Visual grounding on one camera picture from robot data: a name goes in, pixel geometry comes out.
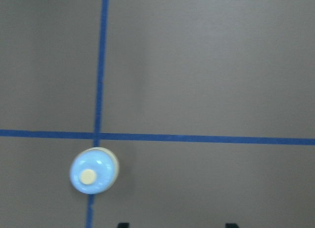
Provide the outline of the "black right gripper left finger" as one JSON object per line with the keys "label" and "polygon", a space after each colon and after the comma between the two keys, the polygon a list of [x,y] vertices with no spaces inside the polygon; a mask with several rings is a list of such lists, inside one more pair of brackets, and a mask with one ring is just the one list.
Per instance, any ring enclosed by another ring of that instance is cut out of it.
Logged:
{"label": "black right gripper left finger", "polygon": [[118,223],[117,228],[129,228],[129,223]]}

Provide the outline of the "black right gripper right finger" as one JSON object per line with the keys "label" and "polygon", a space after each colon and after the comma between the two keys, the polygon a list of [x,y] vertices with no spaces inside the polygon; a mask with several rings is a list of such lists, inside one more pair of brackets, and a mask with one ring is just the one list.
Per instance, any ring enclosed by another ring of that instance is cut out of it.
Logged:
{"label": "black right gripper right finger", "polygon": [[240,228],[236,223],[226,223],[225,228]]}

